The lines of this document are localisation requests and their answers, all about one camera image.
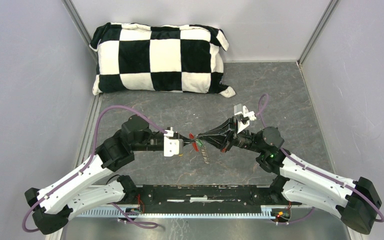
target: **white square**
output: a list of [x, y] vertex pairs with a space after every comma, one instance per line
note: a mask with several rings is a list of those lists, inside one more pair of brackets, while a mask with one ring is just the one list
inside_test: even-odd
[[151, 31], [144, 29], [122, 29], [120, 32], [120, 41], [150, 40]]
[[120, 74], [119, 69], [119, 41], [106, 41], [99, 44], [99, 74]]
[[151, 73], [181, 72], [180, 39], [151, 40], [149, 64]]
[[211, 34], [205, 29], [187, 29], [180, 31], [180, 39], [205, 40], [209, 42]]
[[181, 73], [181, 89], [194, 93], [208, 93], [211, 85], [211, 73]]
[[124, 73], [120, 74], [120, 78], [127, 89], [155, 91], [150, 72]]

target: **white bracket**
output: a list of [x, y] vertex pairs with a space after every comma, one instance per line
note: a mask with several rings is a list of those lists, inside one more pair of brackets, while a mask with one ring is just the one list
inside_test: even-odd
[[[85, 164], [86, 162], [83, 162], [82, 164], [80, 164], [80, 166], [75, 168], [73, 171], [65, 175], [63, 178], [61, 178], [54, 184], [51, 184], [50, 186], [42, 188], [38, 191], [39, 195], [37, 196], [37, 199], [45, 197], [45, 200], [40, 204], [41, 208], [46, 208], [45, 213], [59, 213], [63, 209], [63, 207], [70, 201], [70, 199], [74, 198], [74, 196], [79, 194], [81, 191], [83, 191], [99, 179], [113, 173], [113, 171], [109, 170], [108, 168], [101, 167], [103, 162], [99, 155], [93, 156], [92, 163], [89, 165], [89, 167], [86, 168], [82, 174], [79, 174], [80, 169], [82, 169]], [[55, 191], [49, 197], [46, 197], [46, 194], [49, 193], [54, 187], [64, 182], [74, 174], [78, 174], [78, 176], [73, 180], [67, 182], [64, 186]]]
[[73, 209], [68, 220], [90, 209], [121, 201], [125, 195], [124, 187], [117, 180], [92, 190], [82, 191], [67, 203], [68, 207]]
[[166, 131], [167, 133], [164, 134], [164, 157], [182, 155], [183, 139], [171, 139], [175, 135], [173, 127], [170, 127], [170, 130]]
[[291, 202], [303, 203], [318, 209], [324, 210], [332, 215], [341, 218], [341, 214], [336, 209], [337, 202], [327, 194], [320, 193], [311, 187], [295, 180], [289, 180], [283, 186], [282, 195]]
[[355, 188], [356, 185], [353, 183], [353, 179], [339, 176], [326, 170], [323, 170], [319, 167], [316, 167], [297, 157], [295, 154], [291, 154], [290, 156], [301, 164], [303, 164], [304, 167], [297, 165], [291, 159], [285, 157], [282, 162], [283, 166], [280, 168], [281, 176], [298, 181], [317, 191], [318, 193], [329, 197], [336, 203], [336, 205], [340, 205], [342, 207], [345, 207], [347, 205], [348, 200], [345, 199], [345, 197], [346, 195], [351, 196], [351, 194], [353, 193], [351, 190], [349, 190], [348, 188], [344, 188], [343, 186], [336, 184], [333, 181], [326, 179], [318, 174], [315, 174], [312, 171], [306, 170], [306, 168], [312, 168], [314, 170], [317, 170], [318, 172], [321, 172], [331, 178], [346, 183], [350, 187]]
[[[233, 107], [234, 116], [237, 118], [237, 133], [242, 132], [244, 129], [246, 129], [251, 121], [254, 121], [257, 119], [254, 111], [248, 111], [248, 108], [245, 105], [238, 104]], [[243, 118], [249, 118], [245, 123], [241, 121], [241, 115]]]

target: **small object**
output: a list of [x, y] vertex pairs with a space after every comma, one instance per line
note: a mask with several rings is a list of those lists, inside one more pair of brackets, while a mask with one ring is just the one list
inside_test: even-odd
[[[189, 133], [189, 138], [190, 139], [195, 139], [194, 135], [192, 133]], [[197, 146], [197, 140], [195, 140], [194, 143], [192, 143], [193, 149], [195, 149], [196, 152], [199, 152], [198, 146]]]
[[207, 148], [204, 146], [203, 142], [199, 139], [195, 139], [194, 135], [192, 135], [192, 133], [189, 134], [189, 138], [195, 140], [195, 142], [192, 143], [193, 148], [196, 147], [195, 150], [197, 152], [199, 152], [198, 147], [197, 147], [197, 145], [198, 145], [199, 149], [201, 149], [201, 154], [202, 154], [202, 157], [204, 158], [204, 163], [209, 164], [210, 163], [210, 157], [208, 157]]
[[201, 149], [202, 157], [204, 158], [204, 163], [209, 164], [210, 158], [208, 157], [207, 148], [204, 145], [202, 145], [200, 149]]

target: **black square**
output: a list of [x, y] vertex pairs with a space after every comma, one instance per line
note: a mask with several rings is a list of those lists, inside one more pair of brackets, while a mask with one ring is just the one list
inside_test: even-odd
[[210, 43], [205, 40], [180, 40], [181, 71], [211, 73]]
[[151, 40], [180, 39], [180, 30], [176, 31], [152, 31]]
[[223, 73], [212, 72], [211, 73], [211, 84], [209, 85], [209, 94], [219, 94], [220, 92], [228, 89], [227, 85], [222, 84]]
[[106, 41], [118, 41], [120, 40], [120, 33], [122, 31], [121, 25], [111, 25], [109, 29], [102, 36], [100, 43], [104, 43]]
[[118, 68], [120, 74], [150, 73], [150, 40], [120, 41]]
[[182, 73], [177, 71], [151, 72], [152, 85], [155, 91], [181, 91]]
[[98, 88], [103, 93], [113, 93], [117, 91], [127, 90], [123, 85], [120, 74], [99, 75]]

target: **metal frame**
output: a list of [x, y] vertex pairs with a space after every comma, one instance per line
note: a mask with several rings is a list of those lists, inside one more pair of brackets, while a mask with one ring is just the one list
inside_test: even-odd
[[[68, 14], [71, 16], [75, 26], [77, 27], [83, 41], [85, 44], [88, 46], [90, 41], [91, 41], [91, 36], [89, 35], [89, 32], [86, 29], [85, 24], [83, 23], [78, 11], [76, 10], [72, 0], [61, 0], [64, 6], [67, 9]], [[324, 11], [320, 21], [318, 22], [316, 28], [314, 29], [308, 43], [306, 44], [302, 54], [300, 55], [299, 59], [296, 61], [298, 64], [298, 67], [301, 69], [302, 64], [306, 60], [309, 52], [313, 48], [316, 40], [318, 39], [319, 35], [321, 34], [323, 28], [325, 27], [327, 21], [329, 20], [330, 16], [332, 15], [333, 11], [335, 10], [339, 0], [331, 0]], [[90, 48], [89, 52], [92, 55], [93, 59], [98, 63], [98, 55], [96, 52], [92, 51]], [[294, 62], [293, 60], [278, 60], [276, 62]], [[85, 158], [88, 157], [89, 151], [91, 148], [91, 143], [93, 139], [93, 130], [94, 130], [94, 125], [97, 121], [98, 115], [99, 115], [99, 110], [101, 108], [101, 103], [102, 103], [102, 98], [101, 95], [97, 95], [94, 97], [93, 102], [90, 106], [90, 111], [89, 111], [89, 118], [86, 122], [85, 126], [85, 133], [81, 141], [81, 146], [79, 148], [78, 154], [77, 154], [77, 161], [75, 162], [74, 168], [79, 166]], [[350, 234], [350, 237], [352, 240], [362, 240], [362, 235], [360, 233], [357, 233], [353, 231], [352, 229], [348, 228], [348, 232]], [[46, 235], [45, 240], [60, 240], [63, 235], [63, 228], [60, 229], [57, 232], [54, 232], [52, 234]]]
[[[89, 35], [88, 30], [86, 29], [85, 24], [83, 23], [82, 19], [80, 18], [79, 12], [77, 11], [76, 7], [74, 6], [72, 0], [61, 0], [64, 4], [65, 8], [67, 8], [68, 14], [70, 14], [71, 19], [73, 20], [75, 26], [77, 27], [78, 31], [80, 32], [81, 38], [86, 43], [87, 46], [89, 46], [89, 43], [91, 42], [92, 38]], [[95, 62], [98, 63], [98, 55], [96, 52], [94, 52], [92, 49], [90, 49], [90, 53], [93, 56], [93, 59], [95, 59]]]
[[304, 51], [302, 51], [301, 56], [297, 61], [298, 65], [302, 65], [303, 62], [306, 60], [307, 56], [309, 55], [309, 52], [313, 48], [317, 39], [319, 38], [320, 33], [322, 32], [323, 28], [331, 17], [339, 1], [340, 0], [330, 0], [326, 10], [324, 10], [323, 15], [321, 16], [320, 21], [318, 21], [317, 26], [315, 27], [309, 41], [307, 42], [307, 45], [305, 45]]

